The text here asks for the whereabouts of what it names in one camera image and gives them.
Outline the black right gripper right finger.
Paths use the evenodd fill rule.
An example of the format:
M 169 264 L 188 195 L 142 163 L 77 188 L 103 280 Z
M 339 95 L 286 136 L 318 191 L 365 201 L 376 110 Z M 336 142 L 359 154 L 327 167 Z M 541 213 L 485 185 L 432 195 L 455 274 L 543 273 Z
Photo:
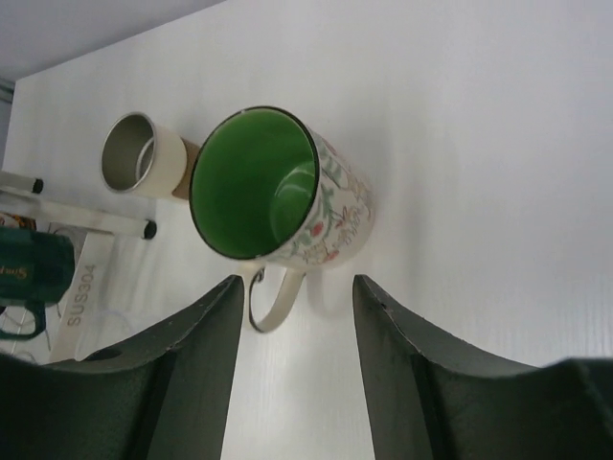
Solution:
M 608 459 L 612 362 L 533 367 L 477 348 L 403 307 L 370 277 L 352 284 L 378 459 Z

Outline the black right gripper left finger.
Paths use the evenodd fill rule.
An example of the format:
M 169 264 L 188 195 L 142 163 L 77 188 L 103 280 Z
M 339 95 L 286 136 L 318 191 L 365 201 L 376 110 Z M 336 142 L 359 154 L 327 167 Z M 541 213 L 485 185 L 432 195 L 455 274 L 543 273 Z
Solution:
M 217 459 L 243 319 L 231 276 L 84 360 L 1 357 L 5 459 Z

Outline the dark teal cup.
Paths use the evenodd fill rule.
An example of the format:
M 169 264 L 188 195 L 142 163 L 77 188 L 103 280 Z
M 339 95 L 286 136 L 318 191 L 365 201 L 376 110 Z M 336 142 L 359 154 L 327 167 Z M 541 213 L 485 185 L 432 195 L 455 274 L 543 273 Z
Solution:
M 3 340 L 26 341 L 46 330 L 46 309 L 59 303 L 75 274 L 75 249 L 63 235 L 1 228 L 1 309 L 22 307 L 34 319 L 29 333 L 3 330 Z

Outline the floral mug green inside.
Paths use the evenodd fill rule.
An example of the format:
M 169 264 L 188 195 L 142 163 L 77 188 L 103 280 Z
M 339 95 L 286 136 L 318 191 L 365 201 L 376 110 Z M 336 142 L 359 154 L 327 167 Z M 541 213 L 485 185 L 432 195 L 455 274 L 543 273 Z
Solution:
M 351 259 L 375 223 L 366 174 L 294 114 L 267 105 L 212 131 L 189 203 L 200 238 L 241 264 L 245 318 L 260 334 L 285 321 L 310 270 Z

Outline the dark brown mug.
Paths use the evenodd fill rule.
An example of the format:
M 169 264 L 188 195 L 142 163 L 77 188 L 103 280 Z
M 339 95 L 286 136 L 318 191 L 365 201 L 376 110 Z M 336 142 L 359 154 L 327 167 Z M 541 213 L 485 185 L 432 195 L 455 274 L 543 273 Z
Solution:
M 36 229 L 36 221 L 34 219 L 6 213 L 0 214 L 0 225 L 9 228 Z

